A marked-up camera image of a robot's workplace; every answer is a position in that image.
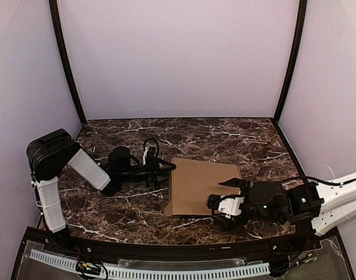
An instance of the white panel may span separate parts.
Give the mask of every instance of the white panel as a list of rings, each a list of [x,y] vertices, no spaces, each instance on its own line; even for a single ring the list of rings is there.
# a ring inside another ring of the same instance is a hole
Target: white panel
[[[356,0],[308,2],[280,124],[308,175],[356,171]],[[349,225],[343,240],[356,275],[356,230]]]
[[[271,117],[298,1],[60,1],[89,119]]]
[[[62,70],[48,1],[0,1],[0,280],[9,279],[38,208],[26,147],[80,122]]]

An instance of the gray floor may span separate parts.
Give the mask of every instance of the gray floor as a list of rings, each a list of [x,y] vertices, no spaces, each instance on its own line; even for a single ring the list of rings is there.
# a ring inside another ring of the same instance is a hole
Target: gray floor
[[[78,275],[71,272],[61,271],[55,267],[29,259],[31,249],[41,250],[42,245],[28,242],[20,265],[18,280],[71,280],[80,279]],[[253,277],[254,280],[270,280],[268,275]],[[329,279],[350,280],[342,252],[337,240],[334,238],[322,241],[322,249],[318,251],[316,261],[296,267],[289,271],[281,279]]]

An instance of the perforated metal rail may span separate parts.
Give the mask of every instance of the perforated metal rail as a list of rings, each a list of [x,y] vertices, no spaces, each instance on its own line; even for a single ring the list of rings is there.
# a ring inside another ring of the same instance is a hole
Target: perforated metal rail
[[[77,273],[75,270],[76,259],[53,255],[47,252],[32,249],[30,258],[61,270]],[[137,279],[137,280],[230,280],[256,277],[269,274],[269,264],[256,264],[246,267],[235,267],[225,269],[197,270],[197,271],[152,271],[141,269],[130,269],[105,265],[108,270],[108,279]],[[101,270],[99,278],[105,278],[104,269]]]

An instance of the cardboard box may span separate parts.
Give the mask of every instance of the cardboard box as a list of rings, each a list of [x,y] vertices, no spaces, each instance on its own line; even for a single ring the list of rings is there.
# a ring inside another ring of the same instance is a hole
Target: cardboard box
[[[236,165],[173,158],[177,168],[170,174],[169,203],[165,215],[210,215],[206,200],[210,194],[238,194],[238,188],[218,185],[241,178]]]

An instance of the brown marble surface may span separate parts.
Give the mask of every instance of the brown marble surface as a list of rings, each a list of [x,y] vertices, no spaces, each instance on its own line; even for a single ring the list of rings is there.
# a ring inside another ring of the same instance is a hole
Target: brown marble surface
[[[105,163],[116,146],[127,146],[139,159],[143,142],[154,137],[160,157],[206,160],[238,165],[242,178],[281,180],[298,172],[268,119],[179,118],[89,121],[78,142]],[[208,217],[163,214],[167,185],[151,191],[145,185],[124,185],[106,198],[70,168],[62,172],[59,192],[73,236],[133,244],[217,244],[285,235],[289,225],[249,222],[223,233]]]

